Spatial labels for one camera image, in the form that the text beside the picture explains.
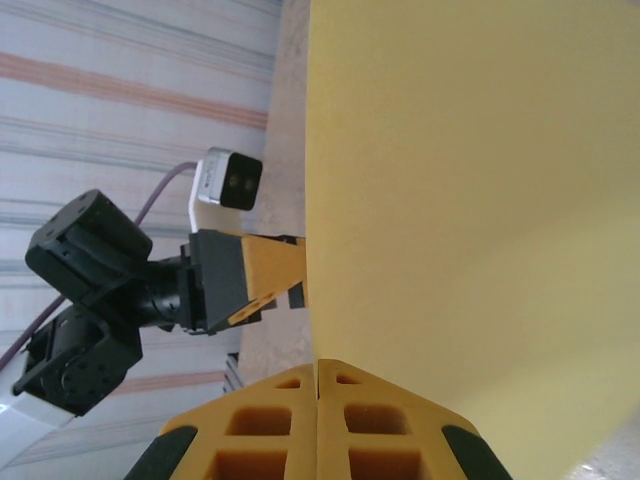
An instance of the black rubber pad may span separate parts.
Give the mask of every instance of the black rubber pad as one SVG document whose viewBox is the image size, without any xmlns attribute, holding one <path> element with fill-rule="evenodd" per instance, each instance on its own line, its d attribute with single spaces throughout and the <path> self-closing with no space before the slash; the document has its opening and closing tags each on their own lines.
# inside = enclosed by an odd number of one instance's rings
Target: black rubber pad
<svg viewBox="0 0 640 480">
<path fill-rule="evenodd" d="M 169 480 L 198 433 L 185 426 L 156 437 L 124 480 Z"/>
</svg>

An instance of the white curtain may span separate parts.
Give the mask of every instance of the white curtain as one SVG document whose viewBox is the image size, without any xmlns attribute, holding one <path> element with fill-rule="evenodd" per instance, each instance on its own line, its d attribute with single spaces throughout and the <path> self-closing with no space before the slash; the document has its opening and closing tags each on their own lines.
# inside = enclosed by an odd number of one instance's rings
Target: white curtain
<svg viewBox="0 0 640 480">
<path fill-rule="evenodd" d="M 24 263 L 83 191 L 134 216 L 164 172 L 221 146 L 261 158 L 280 0 L 0 0 L 0 349 L 56 296 Z M 155 258 L 188 233 L 191 176 L 143 229 Z M 252 228 L 253 217 L 245 227 Z M 222 392 L 238 332 L 143 334 L 145 358 L 85 418 L 0 479 L 121 478 L 164 421 Z"/>
</svg>

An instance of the yellow panel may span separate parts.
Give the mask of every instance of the yellow panel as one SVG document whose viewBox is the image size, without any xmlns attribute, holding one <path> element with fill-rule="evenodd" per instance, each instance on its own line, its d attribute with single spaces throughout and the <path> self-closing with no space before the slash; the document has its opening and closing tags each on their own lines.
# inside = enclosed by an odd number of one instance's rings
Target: yellow panel
<svg viewBox="0 0 640 480">
<path fill-rule="evenodd" d="M 473 419 L 515 478 L 581 460 L 640 400 L 639 81 L 625 0 L 314 2 L 316 357 Z"/>
<path fill-rule="evenodd" d="M 242 237 L 249 298 L 279 295 L 307 278 L 304 243 L 292 245 L 253 235 Z"/>
</svg>

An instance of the wall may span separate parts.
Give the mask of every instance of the wall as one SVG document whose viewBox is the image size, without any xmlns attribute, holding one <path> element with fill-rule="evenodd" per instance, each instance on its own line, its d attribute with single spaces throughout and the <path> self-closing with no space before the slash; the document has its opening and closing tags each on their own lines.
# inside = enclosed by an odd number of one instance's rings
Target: wall
<svg viewBox="0 0 640 480">
<path fill-rule="evenodd" d="M 97 187 L 133 216 L 164 172 L 210 146 L 262 155 L 280 8 L 0 1 L 0 349 L 55 297 L 23 256 L 67 201 Z M 154 258 L 184 243 L 190 183 L 177 178 L 143 224 Z M 238 345 L 239 332 L 145 331 L 145 358 L 125 383 L 0 479 L 122 477 L 168 417 L 221 394 Z"/>
</svg>

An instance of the yellow plastic part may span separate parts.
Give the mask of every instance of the yellow plastic part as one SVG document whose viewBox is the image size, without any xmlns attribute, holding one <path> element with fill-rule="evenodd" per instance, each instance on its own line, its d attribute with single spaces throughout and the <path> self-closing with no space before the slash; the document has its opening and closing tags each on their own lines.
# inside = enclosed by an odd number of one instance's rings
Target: yellow plastic part
<svg viewBox="0 0 640 480">
<path fill-rule="evenodd" d="M 307 279 L 304 242 L 293 245 L 270 238 L 245 235 L 242 251 L 250 299 L 274 296 Z"/>
<path fill-rule="evenodd" d="M 171 479 L 315 478 L 315 399 L 313 369 L 303 366 L 173 418 L 161 433 L 198 433 Z"/>
<path fill-rule="evenodd" d="M 172 419 L 198 433 L 171 480 L 466 480 L 442 427 L 464 418 L 374 375 L 320 360 Z"/>
<path fill-rule="evenodd" d="M 442 427 L 470 422 L 344 362 L 318 375 L 318 480 L 467 480 Z"/>
<path fill-rule="evenodd" d="M 640 403 L 639 82 L 637 0 L 314 0 L 315 358 L 569 473 Z"/>
</svg>

